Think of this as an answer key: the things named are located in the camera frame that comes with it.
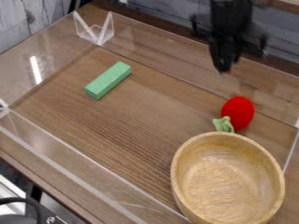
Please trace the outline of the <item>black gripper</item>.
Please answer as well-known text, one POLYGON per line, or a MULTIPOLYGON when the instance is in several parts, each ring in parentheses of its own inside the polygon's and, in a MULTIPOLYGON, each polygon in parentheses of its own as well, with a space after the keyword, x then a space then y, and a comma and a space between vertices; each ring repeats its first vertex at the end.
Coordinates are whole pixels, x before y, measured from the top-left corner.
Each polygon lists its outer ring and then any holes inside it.
POLYGON ((202 4, 196 13, 190 15, 195 36, 207 39, 215 35, 228 40, 210 39, 210 54, 215 68, 220 73, 228 72, 232 62, 239 62, 242 51, 262 55, 267 47, 268 35, 252 21, 254 7, 266 8, 267 0, 207 0, 210 9, 202 4))

